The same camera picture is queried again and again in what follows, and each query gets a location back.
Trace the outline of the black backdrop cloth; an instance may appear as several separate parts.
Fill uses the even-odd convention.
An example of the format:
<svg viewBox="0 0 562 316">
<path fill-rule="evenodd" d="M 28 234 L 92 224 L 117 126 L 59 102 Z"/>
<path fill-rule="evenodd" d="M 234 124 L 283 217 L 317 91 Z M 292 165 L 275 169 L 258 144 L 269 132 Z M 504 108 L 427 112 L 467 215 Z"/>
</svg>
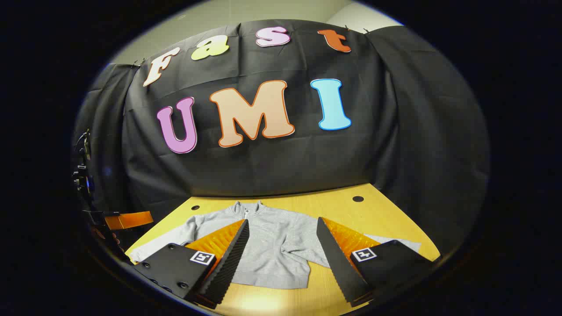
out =
<svg viewBox="0 0 562 316">
<path fill-rule="evenodd" d="M 457 68 L 405 26 L 360 33 L 304 20 L 226 25 L 108 64 L 72 133 L 94 204 L 152 214 L 191 197 L 369 183 L 448 255 L 472 229 L 490 141 Z"/>
</svg>

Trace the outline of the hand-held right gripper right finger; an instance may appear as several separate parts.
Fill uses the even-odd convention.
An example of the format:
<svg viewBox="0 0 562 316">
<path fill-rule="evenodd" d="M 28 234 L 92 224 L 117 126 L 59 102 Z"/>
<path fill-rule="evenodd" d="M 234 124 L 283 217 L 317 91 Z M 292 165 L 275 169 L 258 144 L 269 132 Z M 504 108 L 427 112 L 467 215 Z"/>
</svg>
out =
<svg viewBox="0 0 562 316">
<path fill-rule="evenodd" d="M 399 240 L 377 242 L 325 217 L 318 218 L 317 238 L 346 302 L 353 307 L 386 300 L 433 266 Z"/>
</svg>

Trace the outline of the grey zip-neck sweatshirt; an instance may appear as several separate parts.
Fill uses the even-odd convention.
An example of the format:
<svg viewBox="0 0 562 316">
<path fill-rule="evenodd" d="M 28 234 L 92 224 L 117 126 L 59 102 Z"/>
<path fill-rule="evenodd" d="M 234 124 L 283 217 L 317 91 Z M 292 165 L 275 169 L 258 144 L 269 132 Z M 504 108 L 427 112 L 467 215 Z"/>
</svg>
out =
<svg viewBox="0 0 562 316">
<path fill-rule="evenodd" d="M 235 284 L 273 289 L 307 288 L 309 263 L 329 268 L 317 238 L 317 219 L 271 208 L 261 202 L 241 203 L 216 212 L 191 216 L 177 228 L 129 252 L 140 262 L 163 246 L 185 246 L 236 221 L 249 222 L 249 240 L 232 278 Z"/>
</svg>

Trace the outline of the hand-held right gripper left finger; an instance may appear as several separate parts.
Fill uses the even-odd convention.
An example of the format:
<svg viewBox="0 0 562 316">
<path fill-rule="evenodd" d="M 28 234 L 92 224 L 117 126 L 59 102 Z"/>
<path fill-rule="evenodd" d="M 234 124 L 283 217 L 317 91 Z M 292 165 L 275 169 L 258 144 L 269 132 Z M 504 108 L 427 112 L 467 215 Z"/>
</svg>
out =
<svg viewBox="0 0 562 316">
<path fill-rule="evenodd" d="M 225 296 L 249 240 L 246 219 L 190 244 L 169 243 L 134 269 L 179 298 L 215 308 Z"/>
</svg>

